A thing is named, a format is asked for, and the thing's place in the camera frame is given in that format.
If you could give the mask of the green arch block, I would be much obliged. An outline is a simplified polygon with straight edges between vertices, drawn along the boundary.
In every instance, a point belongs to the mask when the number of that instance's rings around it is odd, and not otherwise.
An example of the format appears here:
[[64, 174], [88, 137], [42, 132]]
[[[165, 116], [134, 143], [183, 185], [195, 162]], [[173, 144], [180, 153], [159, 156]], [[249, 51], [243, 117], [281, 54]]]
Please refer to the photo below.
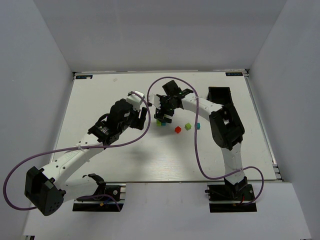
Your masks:
[[161, 126], [162, 123], [157, 119], [157, 120], [156, 120], [156, 125], [157, 125], [157, 126]]

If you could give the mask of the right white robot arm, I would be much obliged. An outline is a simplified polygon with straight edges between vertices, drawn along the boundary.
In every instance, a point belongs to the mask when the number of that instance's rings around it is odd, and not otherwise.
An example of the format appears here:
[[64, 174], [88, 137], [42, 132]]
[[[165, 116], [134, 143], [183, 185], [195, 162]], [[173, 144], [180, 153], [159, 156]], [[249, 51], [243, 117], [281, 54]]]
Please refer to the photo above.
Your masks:
[[183, 109], [207, 120], [212, 138], [222, 151], [226, 189], [233, 198], [238, 197], [248, 184], [241, 157], [245, 128], [234, 106], [230, 88], [210, 86], [206, 98], [199, 97], [192, 88], [182, 90], [174, 80], [162, 88], [164, 95], [147, 95], [149, 105], [156, 108], [154, 118], [162, 123], [171, 123], [175, 110]]

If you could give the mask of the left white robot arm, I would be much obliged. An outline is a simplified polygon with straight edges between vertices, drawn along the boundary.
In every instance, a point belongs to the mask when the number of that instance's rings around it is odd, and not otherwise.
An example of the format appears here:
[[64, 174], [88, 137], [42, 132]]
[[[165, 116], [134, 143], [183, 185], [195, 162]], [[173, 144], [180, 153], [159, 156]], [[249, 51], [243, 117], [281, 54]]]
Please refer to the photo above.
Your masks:
[[25, 196], [44, 215], [49, 216], [63, 202], [76, 198], [75, 187], [67, 184], [69, 177], [95, 155], [116, 142], [127, 129], [143, 130], [147, 107], [140, 92], [115, 102], [110, 111], [102, 115], [77, 143], [74, 150], [66, 150], [54, 162], [26, 173]]

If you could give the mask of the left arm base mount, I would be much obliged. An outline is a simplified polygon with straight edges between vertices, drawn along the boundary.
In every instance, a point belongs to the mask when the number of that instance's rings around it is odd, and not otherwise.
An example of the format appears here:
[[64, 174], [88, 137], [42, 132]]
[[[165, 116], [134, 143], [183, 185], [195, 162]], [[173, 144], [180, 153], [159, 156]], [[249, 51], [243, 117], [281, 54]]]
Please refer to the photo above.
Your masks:
[[78, 198], [74, 200], [73, 212], [91, 212], [91, 213], [119, 213], [126, 198], [126, 185], [107, 184], [104, 188], [97, 190], [92, 198]]

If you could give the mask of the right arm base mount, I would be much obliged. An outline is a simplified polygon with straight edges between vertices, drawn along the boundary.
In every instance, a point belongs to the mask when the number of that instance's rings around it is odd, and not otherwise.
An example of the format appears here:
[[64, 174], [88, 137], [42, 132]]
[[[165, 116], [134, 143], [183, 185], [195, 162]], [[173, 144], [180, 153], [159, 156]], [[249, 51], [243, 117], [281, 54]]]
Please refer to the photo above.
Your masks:
[[208, 196], [210, 213], [253, 213], [257, 212], [256, 203], [250, 203], [255, 198], [251, 184], [248, 184], [234, 196], [224, 184], [211, 184], [204, 191]]

